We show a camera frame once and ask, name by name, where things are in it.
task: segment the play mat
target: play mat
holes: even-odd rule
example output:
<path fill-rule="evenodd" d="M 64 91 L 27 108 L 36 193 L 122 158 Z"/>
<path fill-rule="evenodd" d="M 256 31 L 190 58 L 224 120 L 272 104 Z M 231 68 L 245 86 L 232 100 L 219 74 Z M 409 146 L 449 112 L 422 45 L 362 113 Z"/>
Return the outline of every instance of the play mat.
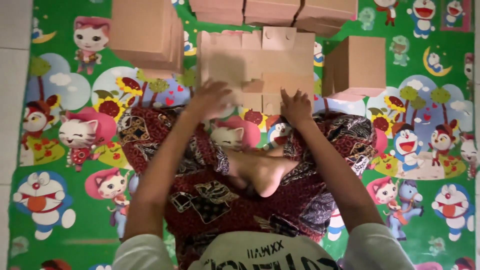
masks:
<path fill-rule="evenodd" d="M 190 91 L 195 90 L 199 31 L 258 29 L 197 22 L 187 0 L 172 4 L 188 33 L 186 70 L 158 84 L 115 57 L 108 49 L 106 26 L 95 32 L 96 60 L 79 65 L 78 56 L 87 51 L 76 45 L 73 22 L 78 16 L 109 18 L 111 0 L 34 1 L 24 119 L 9 208 L 9 269 L 110 269 L 123 234 L 125 209 L 115 200 L 87 193 L 85 181 L 97 171 L 119 168 L 127 180 L 122 187 L 127 199 L 138 183 L 111 132 L 112 119 L 118 121 L 131 106 L 188 103 Z M 334 38 L 317 37 L 312 44 L 315 111 L 366 116 L 379 137 L 388 138 L 386 148 L 367 165 L 362 181 L 421 270 L 474 268 L 472 4 L 470 0 L 359 0 L 356 21 L 347 22 Z M 88 35 L 95 31 L 92 27 L 81 29 Z M 358 102 L 322 98 L 323 55 L 350 35 L 385 37 L 386 91 Z M 407 143 L 405 131 L 392 131 L 398 122 L 411 125 Z M 96 130 L 97 123 L 102 124 L 101 131 Z M 244 108 L 205 123 L 205 129 L 211 127 L 217 137 L 239 136 L 232 131 L 241 127 L 238 147 L 264 149 L 282 144 L 291 131 L 279 116 Z M 74 151 L 64 144 L 71 137 L 76 138 Z M 90 152 L 92 144 L 97 147 Z M 416 154 L 413 168 L 403 164 L 401 151 Z M 43 190 L 44 196 L 35 196 L 36 190 Z M 397 200 L 401 212 L 391 209 L 388 196 Z M 334 213 L 319 245 L 341 262 L 347 239 L 341 216 Z M 175 239 L 165 233 L 164 241 L 176 263 Z"/>

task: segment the cartoon horse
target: cartoon horse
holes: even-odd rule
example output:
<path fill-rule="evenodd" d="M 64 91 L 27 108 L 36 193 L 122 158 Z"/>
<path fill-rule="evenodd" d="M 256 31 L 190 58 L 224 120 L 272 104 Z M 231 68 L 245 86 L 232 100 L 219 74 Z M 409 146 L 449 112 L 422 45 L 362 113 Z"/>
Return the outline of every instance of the cartoon horse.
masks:
<path fill-rule="evenodd" d="M 398 241 L 402 241 L 407 239 L 407 236 L 402 231 L 402 227 L 406 225 L 413 216 L 421 217 L 423 215 L 423 206 L 418 207 L 417 205 L 422 201 L 423 196 L 418 193 L 415 180 L 403 181 L 398 189 L 398 196 L 402 203 L 402 208 L 400 210 L 401 215 L 405 221 L 401 222 L 399 219 L 395 218 L 393 215 L 394 211 L 390 210 L 385 223 L 387 227 L 390 227 L 392 235 L 396 237 Z"/>

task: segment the patterned fabric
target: patterned fabric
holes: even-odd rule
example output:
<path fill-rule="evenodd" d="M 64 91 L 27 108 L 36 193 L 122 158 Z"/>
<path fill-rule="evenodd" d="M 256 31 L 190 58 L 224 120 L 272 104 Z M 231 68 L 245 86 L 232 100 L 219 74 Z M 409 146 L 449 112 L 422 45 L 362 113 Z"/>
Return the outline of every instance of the patterned fabric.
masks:
<path fill-rule="evenodd" d="M 146 139 L 125 139 L 122 149 L 137 173 L 143 173 L 157 147 L 170 132 L 182 106 L 132 108 L 128 116 L 145 127 Z M 314 116 L 318 128 L 350 166 L 375 154 L 376 140 L 370 121 L 361 116 L 329 113 Z M 122 117 L 119 123 L 126 123 Z M 124 138 L 136 129 L 119 127 Z M 283 148 L 284 158 L 299 161 L 268 198 L 252 198 L 228 181 L 228 157 L 199 125 L 189 141 L 170 189 L 165 209 L 167 230 L 175 236 L 181 269 L 199 259 L 222 233 L 254 231 L 287 236 L 306 235 L 319 242 L 326 232 L 334 201 L 316 172 L 315 162 L 300 134 L 295 131 Z"/>

